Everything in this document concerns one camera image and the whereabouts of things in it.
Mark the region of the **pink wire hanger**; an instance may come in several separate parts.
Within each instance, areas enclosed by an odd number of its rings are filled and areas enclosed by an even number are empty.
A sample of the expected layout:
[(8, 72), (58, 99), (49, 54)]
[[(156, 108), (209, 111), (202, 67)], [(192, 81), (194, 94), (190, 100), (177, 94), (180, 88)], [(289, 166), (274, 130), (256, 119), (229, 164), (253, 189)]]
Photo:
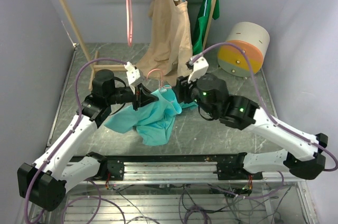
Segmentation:
[(174, 97), (172, 86), (165, 83), (163, 71), (159, 68), (152, 69), (146, 76), (146, 80), (151, 77), (151, 74), (158, 72), (159, 76), (153, 76), (158, 80), (158, 89), (151, 93), (151, 97), (161, 105), (174, 104), (176, 99)]

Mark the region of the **teal t shirt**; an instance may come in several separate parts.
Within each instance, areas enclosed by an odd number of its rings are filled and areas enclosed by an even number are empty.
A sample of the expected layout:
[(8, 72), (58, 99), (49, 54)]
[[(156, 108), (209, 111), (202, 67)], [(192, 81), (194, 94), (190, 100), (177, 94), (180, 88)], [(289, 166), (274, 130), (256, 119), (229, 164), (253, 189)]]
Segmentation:
[(128, 106), (108, 119), (105, 127), (121, 134), (136, 128), (144, 145), (167, 144), (176, 116), (180, 115), (185, 108), (194, 110), (197, 104), (195, 102), (179, 103), (173, 89), (168, 86), (158, 89), (152, 94), (158, 98), (158, 101), (138, 108), (138, 110)]

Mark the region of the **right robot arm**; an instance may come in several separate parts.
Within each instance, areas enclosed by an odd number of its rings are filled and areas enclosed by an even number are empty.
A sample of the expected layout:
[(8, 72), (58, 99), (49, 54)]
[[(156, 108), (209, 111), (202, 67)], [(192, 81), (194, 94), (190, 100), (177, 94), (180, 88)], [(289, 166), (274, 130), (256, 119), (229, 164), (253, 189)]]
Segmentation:
[(269, 115), (256, 102), (231, 95), (227, 84), (213, 74), (205, 74), (194, 82), (178, 77), (174, 92), (179, 102), (194, 102), (227, 127), (252, 132), (280, 146), (279, 151), (242, 153), (241, 161), (233, 166), (234, 176), (245, 179), (258, 172), (288, 171), (293, 176), (313, 180), (325, 169), (322, 151), (328, 137), (305, 133)]

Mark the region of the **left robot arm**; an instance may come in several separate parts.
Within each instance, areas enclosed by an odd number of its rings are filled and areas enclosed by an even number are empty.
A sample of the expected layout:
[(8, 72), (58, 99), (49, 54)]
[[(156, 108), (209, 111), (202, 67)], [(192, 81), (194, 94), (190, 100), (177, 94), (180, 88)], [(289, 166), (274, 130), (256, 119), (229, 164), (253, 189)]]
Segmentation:
[(123, 85), (111, 70), (100, 70), (95, 74), (92, 91), (82, 102), (70, 125), (54, 144), (31, 165), (24, 163), (18, 171), (20, 196), (46, 211), (55, 210), (66, 193), (81, 181), (107, 176), (107, 159), (90, 152), (82, 160), (69, 166), (80, 145), (93, 134), (111, 113), (115, 104), (130, 103), (134, 110), (158, 101), (142, 83), (135, 87)]

